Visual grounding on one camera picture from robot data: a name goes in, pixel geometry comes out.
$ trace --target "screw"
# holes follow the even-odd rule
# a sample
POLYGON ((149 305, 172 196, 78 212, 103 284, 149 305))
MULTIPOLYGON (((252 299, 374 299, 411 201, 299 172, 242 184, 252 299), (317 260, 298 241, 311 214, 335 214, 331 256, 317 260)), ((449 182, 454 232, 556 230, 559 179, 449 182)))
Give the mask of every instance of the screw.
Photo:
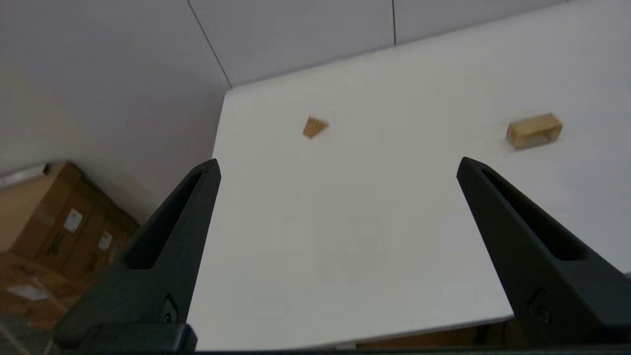
POLYGON ((550 323, 550 312, 548 312, 548 310, 544 306, 540 306, 537 310, 537 313, 539 314, 539 319, 543 323, 550 323))

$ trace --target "triangular wooden block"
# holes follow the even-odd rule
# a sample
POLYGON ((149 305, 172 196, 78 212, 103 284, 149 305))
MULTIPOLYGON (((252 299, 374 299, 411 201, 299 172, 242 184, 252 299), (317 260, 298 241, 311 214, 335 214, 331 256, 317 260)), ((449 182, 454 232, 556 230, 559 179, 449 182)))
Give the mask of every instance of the triangular wooden block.
POLYGON ((302 134, 305 137, 311 139, 328 126, 329 124, 321 119, 309 117, 309 119, 307 120, 307 124, 305 125, 305 129, 302 131, 302 134))

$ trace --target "white label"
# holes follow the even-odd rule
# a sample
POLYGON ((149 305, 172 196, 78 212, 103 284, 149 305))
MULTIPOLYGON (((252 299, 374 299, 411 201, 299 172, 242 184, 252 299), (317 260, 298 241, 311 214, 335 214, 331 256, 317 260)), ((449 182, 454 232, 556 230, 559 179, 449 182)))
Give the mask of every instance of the white label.
POLYGON ((46 294, 46 292, 36 289, 31 285, 15 285, 7 287, 6 290, 12 294, 15 294, 22 298, 26 298, 27 300, 33 302, 48 299, 48 295, 46 294))
POLYGON ((109 234, 107 231, 105 231, 103 232, 103 236, 101 237, 101 240, 98 242, 98 248, 103 251, 106 251, 110 248, 110 244, 112 244, 112 235, 109 234))
POLYGON ((79 213, 77 210, 70 210, 68 217, 66 217, 66 221, 64 223, 64 228, 71 231, 72 233, 76 232, 77 228, 81 224, 81 220, 83 219, 83 215, 79 213))

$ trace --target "small wooden block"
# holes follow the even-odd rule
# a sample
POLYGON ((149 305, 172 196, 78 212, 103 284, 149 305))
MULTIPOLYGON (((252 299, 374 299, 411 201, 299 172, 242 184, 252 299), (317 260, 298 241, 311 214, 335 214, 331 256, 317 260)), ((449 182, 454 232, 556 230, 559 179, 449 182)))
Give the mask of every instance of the small wooden block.
POLYGON ((309 117, 309 119, 307 120, 307 124, 305 125, 305 129, 302 131, 302 134, 305 137, 312 139, 318 133, 320 133, 324 128, 327 128, 328 126, 329 124, 324 122, 321 119, 309 117))
POLYGON ((557 140, 561 128, 554 114, 526 118, 509 125, 506 140, 516 150, 536 147, 557 140))

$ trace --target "white tabletop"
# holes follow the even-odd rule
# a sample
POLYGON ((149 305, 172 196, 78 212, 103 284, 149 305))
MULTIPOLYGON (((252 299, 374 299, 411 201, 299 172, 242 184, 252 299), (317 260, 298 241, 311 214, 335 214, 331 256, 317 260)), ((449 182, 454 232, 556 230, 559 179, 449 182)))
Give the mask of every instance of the white tabletop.
POLYGON ((456 181, 487 163, 631 271, 631 2, 570 2, 226 96, 198 349, 334 344, 512 312, 456 181), (506 124, 554 112, 550 145, 506 124), (331 123, 309 141, 309 115, 331 123))

